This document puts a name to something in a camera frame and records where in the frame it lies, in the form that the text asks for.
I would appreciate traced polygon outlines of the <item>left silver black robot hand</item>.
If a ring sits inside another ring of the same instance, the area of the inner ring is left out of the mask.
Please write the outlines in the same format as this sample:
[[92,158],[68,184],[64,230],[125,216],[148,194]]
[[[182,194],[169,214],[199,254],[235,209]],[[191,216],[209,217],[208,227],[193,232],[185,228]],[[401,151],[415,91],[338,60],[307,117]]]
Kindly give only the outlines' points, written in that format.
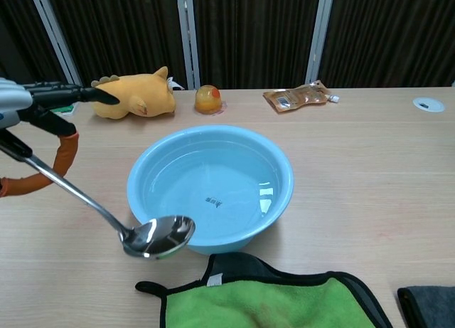
[[[42,82],[21,85],[1,79],[1,151],[18,162],[38,171],[20,179],[1,178],[1,196],[21,196],[41,190],[54,183],[69,192],[75,191],[64,179],[78,150],[79,133],[75,125],[53,112],[56,108],[76,102],[101,102],[117,105],[117,97],[104,90],[84,88],[76,84]],[[9,128],[27,122],[60,140],[53,166],[48,166],[33,154],[33,150]]]

